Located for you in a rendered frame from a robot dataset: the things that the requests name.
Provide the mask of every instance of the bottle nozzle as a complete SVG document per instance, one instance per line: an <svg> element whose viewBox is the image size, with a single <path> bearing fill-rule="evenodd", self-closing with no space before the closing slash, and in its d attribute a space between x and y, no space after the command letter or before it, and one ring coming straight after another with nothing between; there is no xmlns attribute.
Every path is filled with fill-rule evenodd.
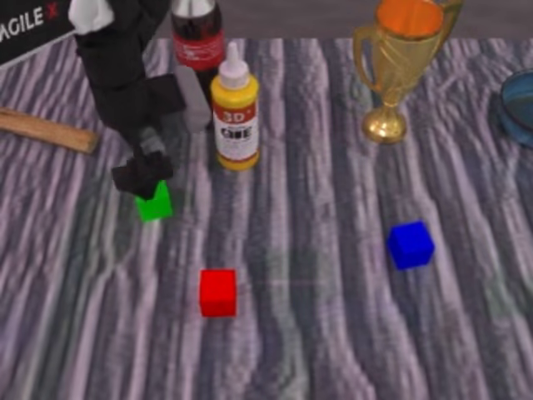
<svg viewBox="0 0 533 400"><path fill-rule="evenodd" d="M225 88L238 90L244 88L250 81L250 70L239 57L239 50L235 42L229 42L226 60L218 68L221 84Z"/></svg>

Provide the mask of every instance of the cube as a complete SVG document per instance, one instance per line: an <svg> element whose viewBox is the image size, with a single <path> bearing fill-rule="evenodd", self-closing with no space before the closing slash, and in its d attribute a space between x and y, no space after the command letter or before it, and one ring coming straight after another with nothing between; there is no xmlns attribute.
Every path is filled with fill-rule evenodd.
<svg viewBox="0 0 533 400"><path fill-rule="evenodd" d="M153 199L145 200L135 197L135 203L137 204L141 220L145 223L172 216L172 203L165 181L159 182Z"/></svg>
<svg viewBox="0 0 533 400"><path fill-rule="evenodd" d="M200 309L203 317L235 317L237 274L233 269L204 269L200 272Z"/></svg>
<svg viewBox="0 0 533 400"><path fill-rule="evenodd" d="M387 246L400 270L426 265L435 252L435 244L422 221L393 227Z"/></svg>

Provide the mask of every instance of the trophy cup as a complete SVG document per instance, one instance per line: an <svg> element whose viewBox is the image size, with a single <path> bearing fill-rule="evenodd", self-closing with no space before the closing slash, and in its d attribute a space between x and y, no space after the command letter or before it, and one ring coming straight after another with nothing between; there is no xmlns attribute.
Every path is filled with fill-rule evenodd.
<svg viewBox="0 0 533 400"><path fill-rule="evenodd" d="M396 143L406 135L406 119L397 106L418 83L453 29L463 0L382 0L376 23L353 33L353 56L363 83L381 97L382 106L363 119L363 132L378 143ZM374 82L363 67L362 44L371 43Z"/></svg>

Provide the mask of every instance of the wooden handle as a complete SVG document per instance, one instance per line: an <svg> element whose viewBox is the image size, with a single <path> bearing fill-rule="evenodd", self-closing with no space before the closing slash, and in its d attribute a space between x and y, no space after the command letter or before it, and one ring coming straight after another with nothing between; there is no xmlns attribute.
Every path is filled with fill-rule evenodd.
<svg viewBox="0 0 533 400"><path fill-rule="evenodd" d="M94 132L2 107L0 107L0 129L87 154L92 153L98 143L98 136Z"/></svg>

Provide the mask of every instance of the dark cola bottle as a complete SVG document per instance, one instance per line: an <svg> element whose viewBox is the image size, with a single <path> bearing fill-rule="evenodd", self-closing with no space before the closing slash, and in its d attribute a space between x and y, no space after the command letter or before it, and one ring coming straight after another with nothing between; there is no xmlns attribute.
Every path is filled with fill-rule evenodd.
<svg viewBox="0 0 533 400"><path fill-rule="evenodd" d="M172 0L177 61L192 68L211 106L210 85L224 60L222 15L215 0Z"/></svg>

